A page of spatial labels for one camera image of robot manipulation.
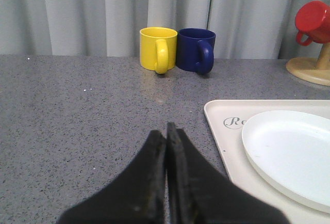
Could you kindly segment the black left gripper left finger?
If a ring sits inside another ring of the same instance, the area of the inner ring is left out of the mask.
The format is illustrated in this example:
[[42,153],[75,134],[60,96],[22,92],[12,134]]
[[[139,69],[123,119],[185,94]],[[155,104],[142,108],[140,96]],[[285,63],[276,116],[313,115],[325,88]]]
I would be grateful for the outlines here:
[[65,211],[58,223],[164,223],[166,139],[150,131],[131,163],[101,191]]

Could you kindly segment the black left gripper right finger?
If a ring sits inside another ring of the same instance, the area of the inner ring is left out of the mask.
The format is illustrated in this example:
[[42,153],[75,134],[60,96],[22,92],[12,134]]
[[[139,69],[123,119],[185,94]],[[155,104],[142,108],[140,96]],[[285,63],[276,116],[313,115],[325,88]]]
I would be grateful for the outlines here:
[[167,127],[171,223],[288,223],[219,173],[173,122]]

